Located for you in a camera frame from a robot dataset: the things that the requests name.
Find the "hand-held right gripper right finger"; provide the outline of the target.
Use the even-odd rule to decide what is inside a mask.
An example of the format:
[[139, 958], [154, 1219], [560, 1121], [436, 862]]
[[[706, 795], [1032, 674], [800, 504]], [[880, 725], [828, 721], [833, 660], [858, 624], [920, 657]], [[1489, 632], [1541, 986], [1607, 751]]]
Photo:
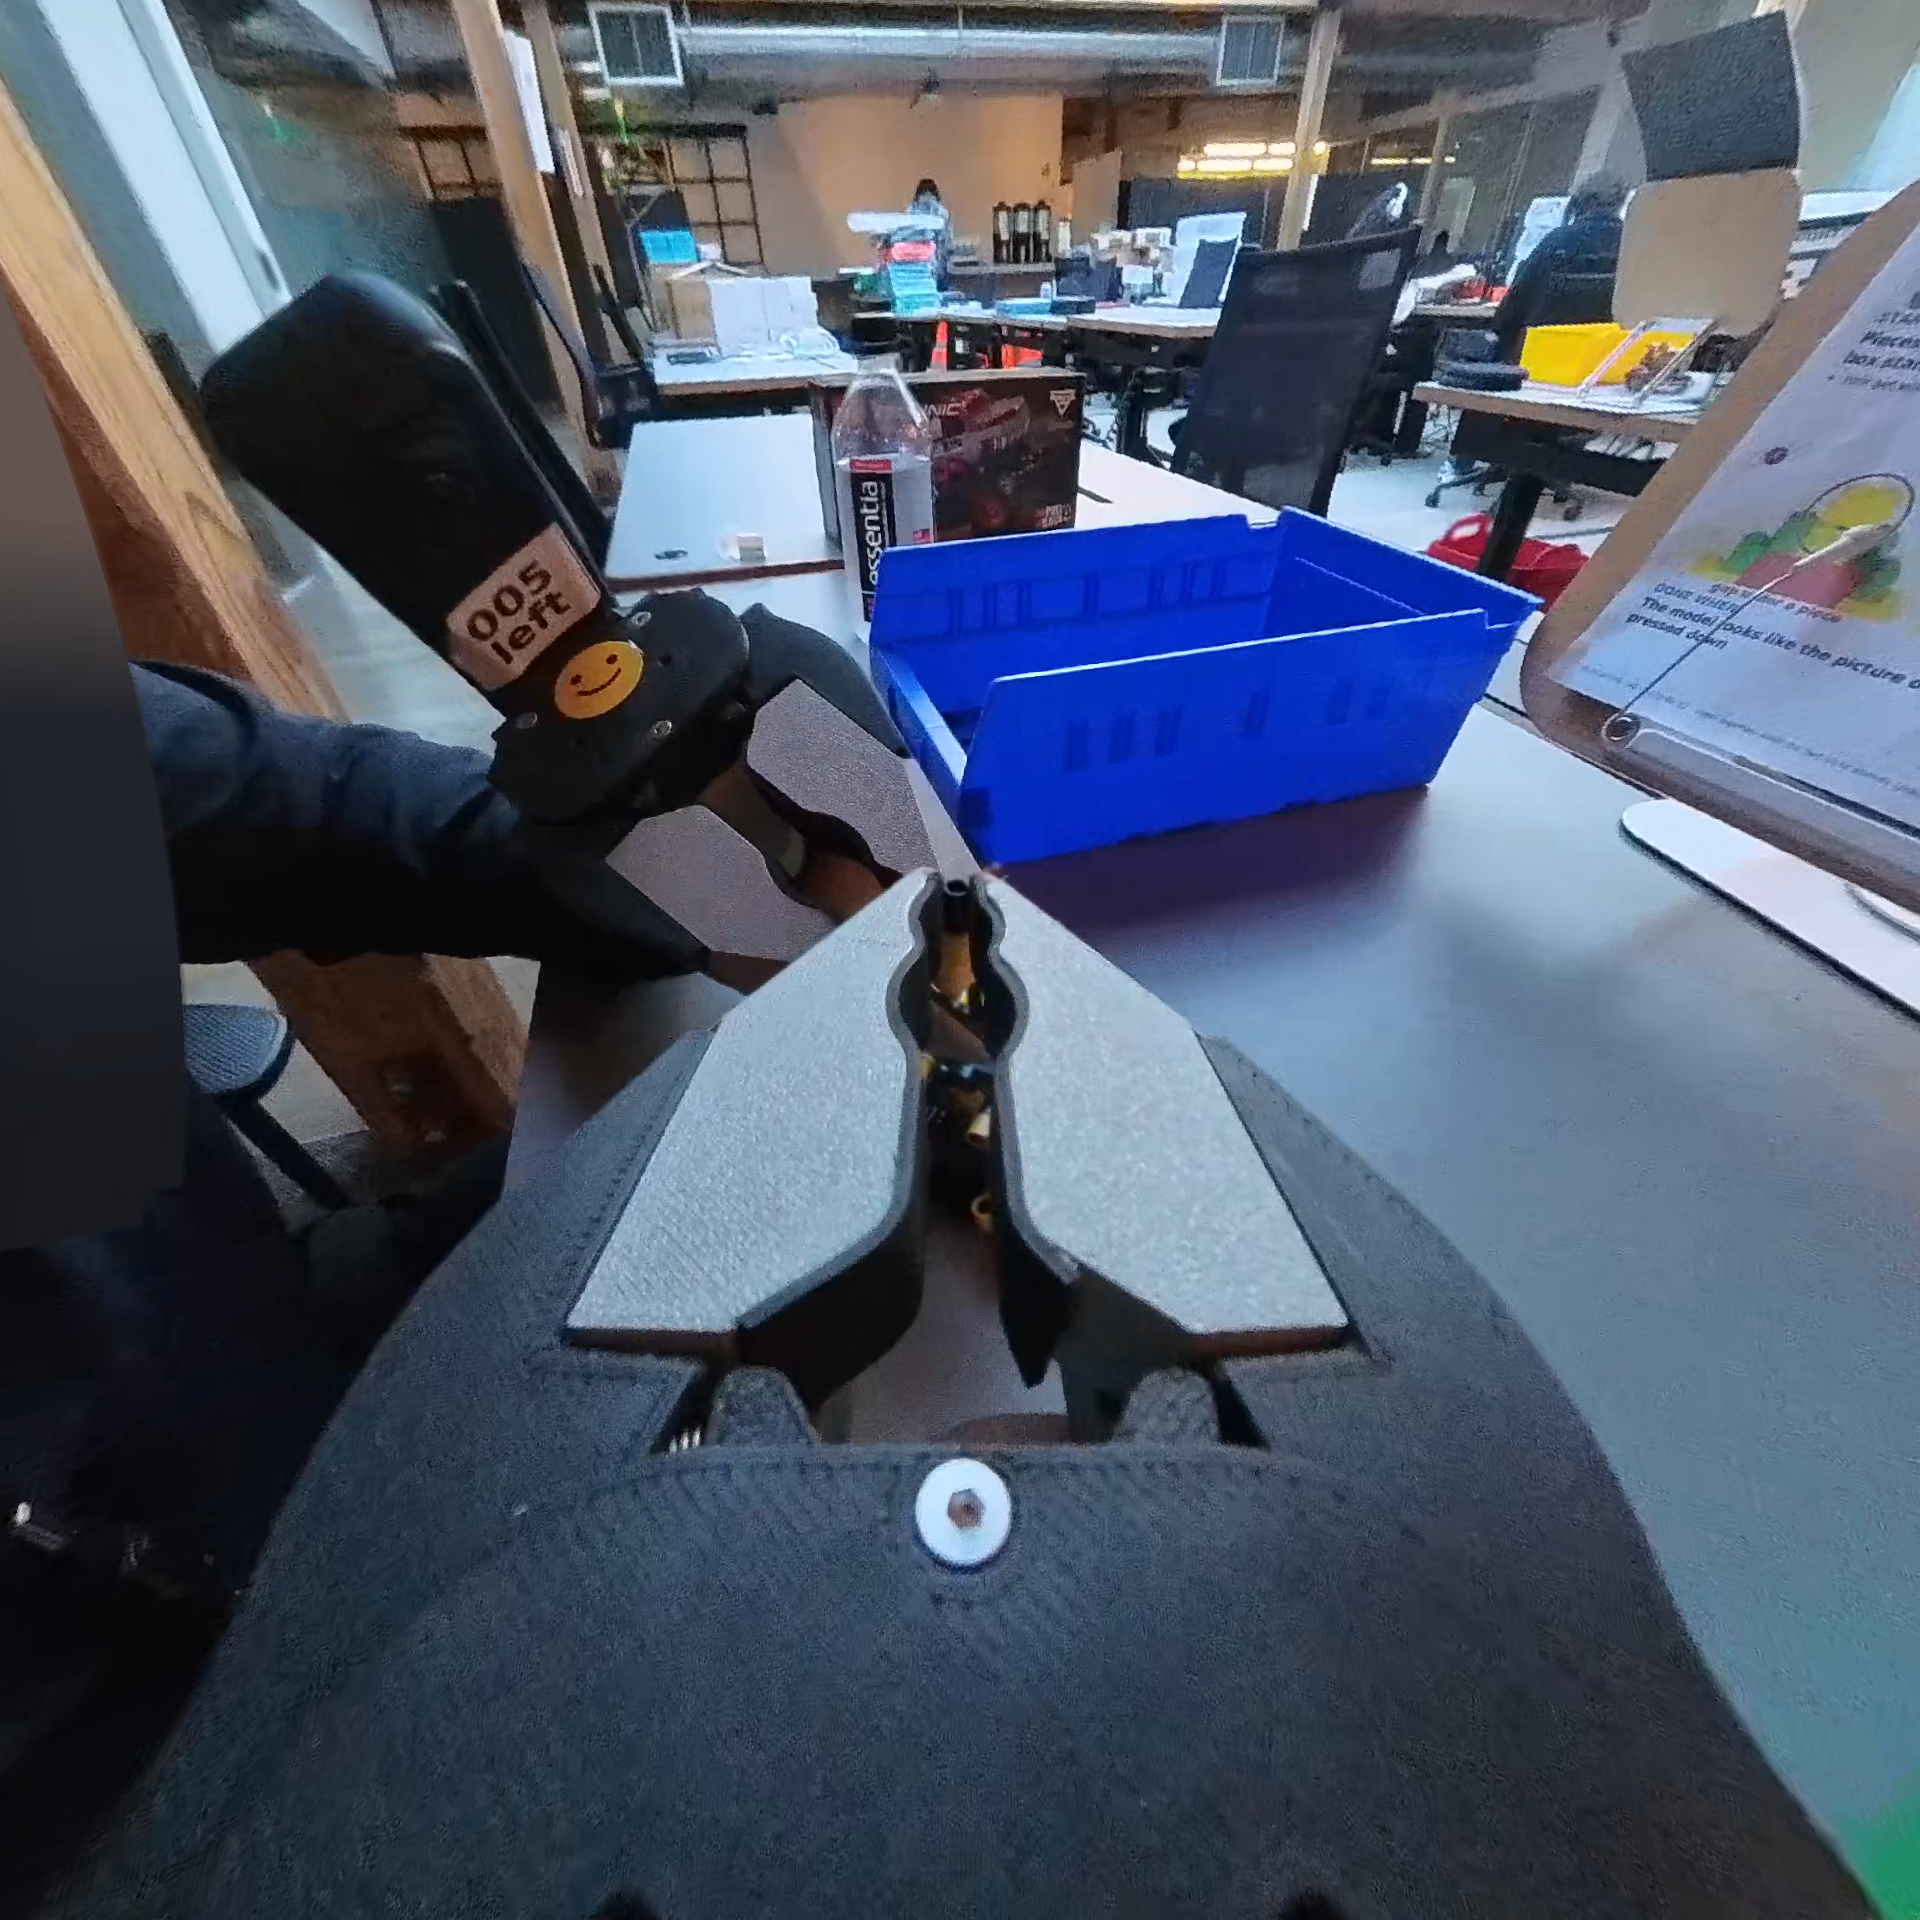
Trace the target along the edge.
[[1192, 1024], [1020, 897], [974, 898], [1000, 1323], [1068, 1428], [1143, 1381], [1331, 1352], [1353, 1323]]

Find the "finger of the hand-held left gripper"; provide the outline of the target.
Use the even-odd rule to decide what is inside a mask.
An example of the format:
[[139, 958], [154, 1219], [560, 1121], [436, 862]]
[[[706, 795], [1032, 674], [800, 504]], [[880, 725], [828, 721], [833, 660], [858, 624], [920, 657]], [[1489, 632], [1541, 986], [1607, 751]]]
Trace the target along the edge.
[[748, 726], [740, 832], [786, 898], [871, 901], [914, 872], [944, 871], [916, 775], [910, 756], [795, 680]]
[[703, 951], [700, 971], [755, 993], [856, 919], [901, 872], [777, 813], [685, 807], [636, 824], [609, 866]]

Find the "yellow black lego vehicle model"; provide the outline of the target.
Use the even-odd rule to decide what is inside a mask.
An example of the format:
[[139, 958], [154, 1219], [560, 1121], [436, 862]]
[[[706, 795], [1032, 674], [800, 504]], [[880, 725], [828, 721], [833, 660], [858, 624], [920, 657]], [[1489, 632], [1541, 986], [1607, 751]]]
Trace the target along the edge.
[[979, 892], [973, 879], [941, 885], [923, 1050], [931, 1190], [941, 1210], [996, 1237], [996, 1063], [989, 995], [977, 971]]

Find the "person's left forearm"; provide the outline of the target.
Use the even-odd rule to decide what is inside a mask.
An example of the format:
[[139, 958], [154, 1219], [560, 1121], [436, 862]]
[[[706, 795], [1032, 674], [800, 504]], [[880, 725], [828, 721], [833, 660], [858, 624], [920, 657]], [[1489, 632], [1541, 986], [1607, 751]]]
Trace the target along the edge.
[[708, 971], [708, 948], [602, 862], [545, 851], [484, 755], [286, 713], [185, 664], [131, 674], [182, 962], [506, 957], [615, 982]]

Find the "dark lego set box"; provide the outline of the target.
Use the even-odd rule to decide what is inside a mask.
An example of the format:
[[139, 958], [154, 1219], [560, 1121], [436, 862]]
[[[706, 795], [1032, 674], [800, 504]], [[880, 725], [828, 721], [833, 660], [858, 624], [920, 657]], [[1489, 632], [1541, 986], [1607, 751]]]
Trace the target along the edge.
[[1051, 366], [904, 381], [931, 432], [937, 543], [1073, 529], [1086, 382]]

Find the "grey background table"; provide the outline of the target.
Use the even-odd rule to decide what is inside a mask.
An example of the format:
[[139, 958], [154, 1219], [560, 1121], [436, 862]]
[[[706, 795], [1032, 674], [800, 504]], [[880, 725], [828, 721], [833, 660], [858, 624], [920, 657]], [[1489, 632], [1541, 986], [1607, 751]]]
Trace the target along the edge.
[[[1278, 512], [1101, 445], [1079, 456], [1079, 526]], [[839, 572], [806, 414], [641, 425], [602, 572], [618, 594]]]

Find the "blue plastic bin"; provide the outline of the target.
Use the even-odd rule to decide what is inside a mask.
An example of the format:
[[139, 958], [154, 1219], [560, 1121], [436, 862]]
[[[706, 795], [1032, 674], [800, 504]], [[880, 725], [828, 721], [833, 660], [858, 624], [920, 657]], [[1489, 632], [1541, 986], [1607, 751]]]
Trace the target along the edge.
[[1428, 787], [1538, 599], [1284, 510], [890, 550], [876, 687], [984, 865]]

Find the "stack of white boxes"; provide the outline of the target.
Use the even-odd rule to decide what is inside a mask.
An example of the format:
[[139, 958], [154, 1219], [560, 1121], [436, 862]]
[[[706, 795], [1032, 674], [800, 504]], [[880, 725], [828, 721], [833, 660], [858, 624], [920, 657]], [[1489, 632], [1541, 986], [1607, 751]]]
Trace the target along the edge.
[[722, 356], [813, 350], [831, 339], [806, 277], [768, 277], [722, 261], [647, 272], [657, 328], [669, 341]]

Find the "black office chair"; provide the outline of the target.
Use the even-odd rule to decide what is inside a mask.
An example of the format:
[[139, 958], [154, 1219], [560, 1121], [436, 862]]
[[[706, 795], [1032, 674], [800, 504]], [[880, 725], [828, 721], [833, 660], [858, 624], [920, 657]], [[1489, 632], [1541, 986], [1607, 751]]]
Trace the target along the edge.
[[1172, 432], [1170, 470], [1278, 512], [1325, 516], [1422, 229], [1243, 250]]

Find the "person's dark jacket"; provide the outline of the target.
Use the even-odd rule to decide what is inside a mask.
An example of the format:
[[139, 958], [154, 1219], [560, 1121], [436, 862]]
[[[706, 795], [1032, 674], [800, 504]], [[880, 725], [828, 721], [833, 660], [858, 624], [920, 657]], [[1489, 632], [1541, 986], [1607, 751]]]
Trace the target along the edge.
[[372, 1347], [509, 1151], [299, 1228], [216, 1121], [124, 1231], [5, 1254], [5, 1849], [140, 1773]]

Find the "white stand base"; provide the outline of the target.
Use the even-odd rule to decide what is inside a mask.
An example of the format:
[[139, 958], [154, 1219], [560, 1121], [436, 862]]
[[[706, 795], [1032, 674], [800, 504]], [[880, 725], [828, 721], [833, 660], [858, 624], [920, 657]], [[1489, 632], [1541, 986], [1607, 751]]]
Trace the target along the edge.
[[1627, 807], [1622, 834], [1897, 1008], [1919, 1015], [1919, 914], [1672, 799]]

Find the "red bin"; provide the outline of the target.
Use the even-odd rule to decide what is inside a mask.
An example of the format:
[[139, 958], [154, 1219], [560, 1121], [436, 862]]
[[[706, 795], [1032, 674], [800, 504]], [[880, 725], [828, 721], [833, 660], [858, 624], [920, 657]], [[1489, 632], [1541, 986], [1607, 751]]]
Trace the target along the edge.
[[[1452, 521], [1452, 524], [1428, 543], [1425, 554], [1442, 564], [1466, 572], [1479, 572], [1494, 530], [1490, 512], [1477, 512]], [[1509, 586], [1533, 596], [1544, 611], [1573, 589], [1582, 568], [1588, 564], [1588, 552], [1573, 540], [1538, 540], [1527, 537], [1520, 540], [1510, 567], [1500, 575]]]

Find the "wooden background desk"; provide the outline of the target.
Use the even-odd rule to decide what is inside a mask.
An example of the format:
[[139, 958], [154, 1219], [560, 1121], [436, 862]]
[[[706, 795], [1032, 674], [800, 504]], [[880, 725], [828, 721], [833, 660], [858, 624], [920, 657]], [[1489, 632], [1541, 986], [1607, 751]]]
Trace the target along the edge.
[[1639, 500], [1714, 403], [1716, 389], [1714, 379], [1692, 374], [1678, 393], [1649, 396], [1533, 382], [1485, 393], [1428, 381], [1413, 396], [1431, 410], [1452, 412], [1462, 453], [1497, 470], [1494, 530], [1479, 575], [1504, 583], [1500, 577], [1550, 493]]

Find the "clear plastic box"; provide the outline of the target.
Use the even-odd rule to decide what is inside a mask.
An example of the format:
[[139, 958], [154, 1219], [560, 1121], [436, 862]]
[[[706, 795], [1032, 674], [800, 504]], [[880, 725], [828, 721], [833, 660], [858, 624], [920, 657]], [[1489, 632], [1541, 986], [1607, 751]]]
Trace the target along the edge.
[[1716, 333], [1710, 316], [1656, 316], [1632, 327], [1611, 363], [1611, 379], [1622, 394], [1651, 396], [1692, 371], [1700, 349]]

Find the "tan cardboard sheet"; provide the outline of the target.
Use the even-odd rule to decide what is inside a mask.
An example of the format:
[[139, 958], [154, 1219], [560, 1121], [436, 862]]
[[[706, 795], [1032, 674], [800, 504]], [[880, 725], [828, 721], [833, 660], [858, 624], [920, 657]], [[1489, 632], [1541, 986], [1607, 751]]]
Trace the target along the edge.
[[1791, 166], [1644, 183], [1624, 209], [1612, 323], [1759, 333], [1783, 301], [1802, 205]]

